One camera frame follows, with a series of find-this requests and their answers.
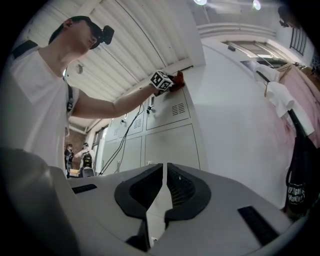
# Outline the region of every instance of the ceiling light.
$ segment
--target ceiling light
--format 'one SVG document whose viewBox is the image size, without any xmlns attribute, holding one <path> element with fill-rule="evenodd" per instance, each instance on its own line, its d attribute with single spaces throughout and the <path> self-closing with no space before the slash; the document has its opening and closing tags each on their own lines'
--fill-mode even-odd
<svg viewBox="0 0 320 256">
<path fill-rule="evenodd" d="M 256 10 L 261 9 L 261 4 L 258 0 L 253 0 L 253 8 L 255 8 Z"/>
<path fill-rule="evenodd" d="M 193 0 L 197 5 L 204 6 L 207 0 Z"/>
</svg>

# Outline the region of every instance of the pink cloth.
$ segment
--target pink cloth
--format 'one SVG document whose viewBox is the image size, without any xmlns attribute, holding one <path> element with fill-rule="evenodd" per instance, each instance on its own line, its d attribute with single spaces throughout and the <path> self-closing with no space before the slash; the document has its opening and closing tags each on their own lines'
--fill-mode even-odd
<svg viewBox="0 0 320 256">
<path fill-rule="evenodd" d="M 278 68 L 278 71 L 282 72 L 286 69 L 287 65 Z M 309 135 L 309 138 L 315 147 L 318 148 L 320 146 L 320 92 L 310 79 L 293 65 L 280 78 L 279 83 L 285 85 L 292 97 L 297 100 L 306 112 L 314 128 L 314 132 Z M 289 124 L 286 126 L 286 131 L 289 135 L 290 144 L 293 146 L 296 131 Z"/>
</svg>

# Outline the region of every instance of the white t-shirt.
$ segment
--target white t-shirt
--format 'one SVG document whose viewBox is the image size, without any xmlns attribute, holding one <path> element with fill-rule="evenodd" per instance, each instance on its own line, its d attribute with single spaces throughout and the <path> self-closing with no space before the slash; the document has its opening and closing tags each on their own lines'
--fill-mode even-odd
<svg viewBox="0 0 320 256">
<path fill-rule="evenodd" d="M 94 169 L 94 162 L 95 162 L 96 153 L 92 149 L 83 149 L 74 155 L 75 158 L 81 158 L 80 168 L 82 168 L 82 166 L 84 165 L 83 158 L 84 158 L 85 153 L 89 153 L 91 155 L 92 168 Z"/>
<path fill-rule="evenodd" d="M 2 80 L 4 145 L 34 153 L 49 166 L 64 170 L 64 140 L 72 113 L 67 113 L 68 85 L 53 73 L 38 49 L 30 49 L 10 63 L 5 82 Z M 72 91 L 74 107 L 79 89 L 73 87 Z"/>
</svg>

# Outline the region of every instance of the cabinet vent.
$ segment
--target cabinet vent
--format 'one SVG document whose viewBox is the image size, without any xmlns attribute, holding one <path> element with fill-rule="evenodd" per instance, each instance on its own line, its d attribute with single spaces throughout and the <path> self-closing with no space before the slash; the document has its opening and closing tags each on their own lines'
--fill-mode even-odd
<svg viewBox="0 0 320 256">
<path fill-rule="evenodd" d="M 172 107 L 172 115 L 173 115 L 173 116 L 176 116 L 176 115 L 178 115 L 178 114 L 182 114 L 182 113 L 184 113 L 184 112 L 186 112 L 185 104 L 184 104 L 184 103 L 180 103 L 180 104 L 174 105 L 174 106 Z"/>
<path fill-rule="evenodd" d="M 134 124 L 133 124 L 133 129 L 136 129 L 136 128 L 141 127 L 141 124 L 142 124 L 141 118 L 138 119 L 138 120 L 135 120 L 135 121 L 134 121 Z"/>
</svg>

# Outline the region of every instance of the white cloth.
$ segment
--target white cloth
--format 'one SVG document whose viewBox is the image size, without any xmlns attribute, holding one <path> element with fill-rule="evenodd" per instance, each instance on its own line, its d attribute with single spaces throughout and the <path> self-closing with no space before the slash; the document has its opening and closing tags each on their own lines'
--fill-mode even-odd
<svg viewBox="0 0 320 256">
<path fill-rule="evenodd" d="M 258 73 L 257 71 L 259 71 L 261 74 L 263 74 L 270 82 L 279 82 L 280 80 L 280 72 L 271 68 L 271 67 L 268 67 L 266 65 L 257 65 L 255 68 L 254 68 L 254 71 L 253 71 L 253 75 L 254 75 L 254 79 L 256 81 L 260 81 L 260 82 L 263 82 L 265 83 L 266 80 L 264 80 Z"/>
<path fill-rule="evenodd" d="M 8 112 L 4 146 L 23 149 L 41 157 L 49 166 L 65 169 L 64 139 L 68 125 L 68 87 L 38 52 L 38 47 L 14 60 L 5 74 L 3 97 Z M 73 106 L 79 90 L 73 90 Z"/>
<path fill-rule="evenodd" d="M 82 168 L 84 166 L 84 156 L 85 153 L 89 153 L 92 157 L 92 169 L 94 169 L 94 162 L 95 162 L 95 157 L 96 157 L 96 153 L 92 150 L 92 149 L 83 149 L 80 152 L 75 154 L 75 158 L 81 158 L 81 162 L 80 162 L 80 168 Z"/>
<path fill-rule="evenodd" d="M 288 111 L 293 110 L 300 121 L 307 136 L 312 134 L 315 129 L 301 105 L 292 97 L 287 87 L 278 82 L 269 82 L 266 90 L 266 97 L 275 106 L 278 117 L 284 117 L 291 127 L 295 128 Z"/>
</svg>

